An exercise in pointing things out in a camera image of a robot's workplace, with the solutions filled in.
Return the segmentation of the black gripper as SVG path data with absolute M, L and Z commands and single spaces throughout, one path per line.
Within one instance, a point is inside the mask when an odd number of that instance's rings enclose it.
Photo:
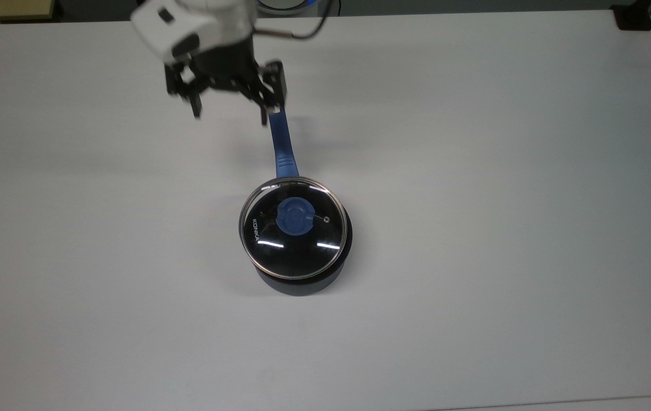
M 198 51 L 199 39 L 182 39 L 172 47 L 174 62 L 164 65 L 169 95 L 188 101 L 201 118 L 201 94 L 209 88 L 239 92 L 260 107 L 263 127 L 272 114 L 272 63 L 259 65 L 252 39 Z

